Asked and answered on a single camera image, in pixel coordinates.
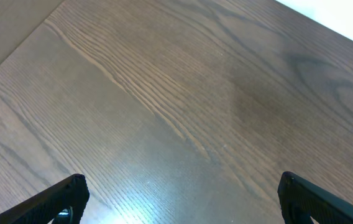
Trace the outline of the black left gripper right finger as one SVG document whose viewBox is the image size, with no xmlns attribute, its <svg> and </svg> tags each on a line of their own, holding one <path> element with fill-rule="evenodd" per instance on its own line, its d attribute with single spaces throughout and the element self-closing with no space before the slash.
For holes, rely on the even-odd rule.
<svg viewBox="0 0 353 224">
<path fill-rule="evenodd" d="M 308 180 L 286 171 L 278 185 L 285 224 L 353 224 L 353 205 Z"/>
</svg>

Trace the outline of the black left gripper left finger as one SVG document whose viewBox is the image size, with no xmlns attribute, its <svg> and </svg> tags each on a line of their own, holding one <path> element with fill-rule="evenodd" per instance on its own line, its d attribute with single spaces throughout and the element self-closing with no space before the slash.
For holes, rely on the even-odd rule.
<svg viewBox="0 0 353 224">
<path fill-rule="evenodd" d="M 79 224 L 88 200 L 89 190 L 85 176 L 73 174 L 0 213 L 0 223 Z"/>
</svg>

